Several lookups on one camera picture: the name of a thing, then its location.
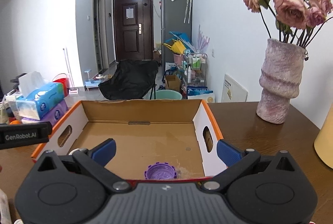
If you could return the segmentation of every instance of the black chair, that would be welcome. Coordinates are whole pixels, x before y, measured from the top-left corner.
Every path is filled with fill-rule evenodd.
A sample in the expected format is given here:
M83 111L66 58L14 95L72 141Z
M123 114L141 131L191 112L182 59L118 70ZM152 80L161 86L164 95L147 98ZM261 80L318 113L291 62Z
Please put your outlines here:
M108 100L142 99L153 88L159 67L154 60L123 60L117 65L114 76L99 84L99 90Z

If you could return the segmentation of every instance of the rose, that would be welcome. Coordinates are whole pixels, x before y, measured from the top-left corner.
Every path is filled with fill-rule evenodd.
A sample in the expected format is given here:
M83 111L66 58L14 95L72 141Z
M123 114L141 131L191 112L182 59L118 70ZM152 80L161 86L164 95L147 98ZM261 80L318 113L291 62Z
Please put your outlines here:
M303 0L274 0L274 7L280 22L297 29L305 29L308 9Z
M308 21L306 23L308 27L314 28L324 22L326 22L326 18L320 8L312 7L309 9Z
M253 13L260 12L259 0L243 0L248 10L251 10Z
M309 0L309 4L311 7L320 8L325 16L331 13L333 9L331 0Z

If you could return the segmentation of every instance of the wooden table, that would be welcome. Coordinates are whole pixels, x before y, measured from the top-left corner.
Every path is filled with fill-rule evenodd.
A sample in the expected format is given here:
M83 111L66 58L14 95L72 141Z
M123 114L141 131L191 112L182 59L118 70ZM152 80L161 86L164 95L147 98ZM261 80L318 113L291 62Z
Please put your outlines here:
M288 150L309 178L318 194L318 206L313 221L332 224L333 170L314 151L313 143L319 129L290 106L282 125L267 123L257 117L257 103L222 103L209 105L224 138L241 149L255 148L261 154L275 155ZM12 220L19 216L14 208L15 193L31 169L30 154L34 146L0 151L0 188L10 199Z

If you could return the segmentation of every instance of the purple ring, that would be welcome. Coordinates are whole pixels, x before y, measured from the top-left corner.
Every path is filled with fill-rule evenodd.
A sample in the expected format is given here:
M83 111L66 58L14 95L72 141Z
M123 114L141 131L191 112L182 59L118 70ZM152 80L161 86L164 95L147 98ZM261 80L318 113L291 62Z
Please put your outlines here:
M169 163L156 162L148 166L144 177L146 180L170 180L176 179L177 173L174 166L170 166Z

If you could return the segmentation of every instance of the pink textured vase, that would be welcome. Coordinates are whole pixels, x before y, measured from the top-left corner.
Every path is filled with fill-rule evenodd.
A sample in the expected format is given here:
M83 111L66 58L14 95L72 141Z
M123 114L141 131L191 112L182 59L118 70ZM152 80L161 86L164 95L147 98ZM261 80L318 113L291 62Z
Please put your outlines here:
M274 39L267 41L259 79L263 90L257 115L264 121L281 124L288 114L290 99L299 95L305 49Z

